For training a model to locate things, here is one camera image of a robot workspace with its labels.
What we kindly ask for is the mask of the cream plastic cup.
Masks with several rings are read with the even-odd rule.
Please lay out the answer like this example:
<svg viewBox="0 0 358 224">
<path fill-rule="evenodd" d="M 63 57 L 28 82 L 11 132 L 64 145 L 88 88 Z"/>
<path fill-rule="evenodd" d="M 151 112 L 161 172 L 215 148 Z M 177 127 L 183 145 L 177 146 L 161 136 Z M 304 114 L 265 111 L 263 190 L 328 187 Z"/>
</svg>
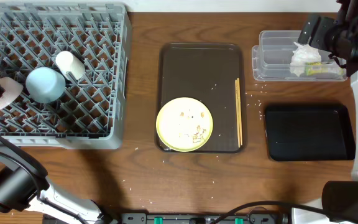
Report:
<svg viewBox="0 0 358 224">
<path fill-rule="evenodd" d="M 66 79 L 69 79 L 70 73 L 76 80 L 79 80 L 86 72 L 85 65 L 69 51 L 58 53 L 55 63 Z"/>
</svg>

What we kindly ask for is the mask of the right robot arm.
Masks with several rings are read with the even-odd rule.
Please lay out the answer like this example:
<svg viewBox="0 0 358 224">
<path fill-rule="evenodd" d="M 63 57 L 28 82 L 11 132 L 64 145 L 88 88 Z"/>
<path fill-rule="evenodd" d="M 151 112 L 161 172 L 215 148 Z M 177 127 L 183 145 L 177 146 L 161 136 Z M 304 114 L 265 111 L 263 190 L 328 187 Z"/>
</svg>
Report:
<svg viewBox="0 0 358 224">
<path fill-rule="evenodd" d="M 298 42 L 346 60 L 356 105 L 356 154 L 350 181 L 329 181 L 321 198 L 291 210 L 292 223 L 358 223 L 358 0 L 338 0 L 337 18 L 310 15 Z"/>
</svg>

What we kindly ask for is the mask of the green snack wrapper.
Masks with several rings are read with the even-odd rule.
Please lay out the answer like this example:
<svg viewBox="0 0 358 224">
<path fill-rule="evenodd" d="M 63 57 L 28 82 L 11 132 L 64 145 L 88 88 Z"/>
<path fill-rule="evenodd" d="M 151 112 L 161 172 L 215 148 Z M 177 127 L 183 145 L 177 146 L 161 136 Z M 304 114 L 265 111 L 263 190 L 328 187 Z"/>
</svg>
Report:
<svg viewBox="0 0 358 224">
<path fill-rule="evenodd" d="M 314 63 L 308 63 L 305 66 L 305 73 L 307 76 L 323 74 L 323 73 L 344 75 L 345 70 L 340 66 L 338 66 L 335 62 L 314 62 Z"/>
</svg>

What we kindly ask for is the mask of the light blue bowl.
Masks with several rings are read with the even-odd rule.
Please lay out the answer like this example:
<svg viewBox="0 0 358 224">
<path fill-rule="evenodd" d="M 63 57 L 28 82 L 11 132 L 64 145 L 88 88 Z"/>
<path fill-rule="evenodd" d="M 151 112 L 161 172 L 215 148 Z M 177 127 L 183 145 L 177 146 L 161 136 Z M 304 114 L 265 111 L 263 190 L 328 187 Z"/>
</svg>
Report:
<svg viewBox="0 0 358 224">
<path fill-rule="evenodd" d="M 38 103 L 51 103 L 63 94 L 65 90 L 64 76 L 48 67 L 40 67 L 31 71 L 25 87 L 29 96 Z"/>
</svg>

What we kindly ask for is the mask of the white tissue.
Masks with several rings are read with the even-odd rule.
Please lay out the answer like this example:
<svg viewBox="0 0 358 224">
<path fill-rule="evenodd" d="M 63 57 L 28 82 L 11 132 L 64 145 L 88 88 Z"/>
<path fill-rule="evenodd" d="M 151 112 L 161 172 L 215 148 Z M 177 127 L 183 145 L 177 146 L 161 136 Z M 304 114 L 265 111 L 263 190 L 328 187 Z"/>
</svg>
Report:
<svg viewBox="0 0 358 224">
<path fill-rule="evenodd" d="M 290 63 L 290 72 L 300 76 L 305 71 L 305 66 L 309 63 L 321 62 L 319 50 L 309 45 L 302 45 L 294 42 L 297 49 L 293 51 Z"/>
</svg>

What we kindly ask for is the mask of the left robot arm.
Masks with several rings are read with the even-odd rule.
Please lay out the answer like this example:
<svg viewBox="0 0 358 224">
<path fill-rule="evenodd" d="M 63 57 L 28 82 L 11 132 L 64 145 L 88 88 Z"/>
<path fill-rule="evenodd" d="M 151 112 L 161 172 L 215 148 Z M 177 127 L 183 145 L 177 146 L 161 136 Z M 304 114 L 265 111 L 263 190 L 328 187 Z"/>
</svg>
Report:
<svg viewBox="0 0 358 224">
<path fill-rule="evenodd" d="M 0 98 L 5 92 L 0 85 Z M 65 223 L 121 223 L 92 200 L 80 199 L 48 178 L 45 167 L 0 136 L 0 212 L 40 212 Z"/>
</svg>

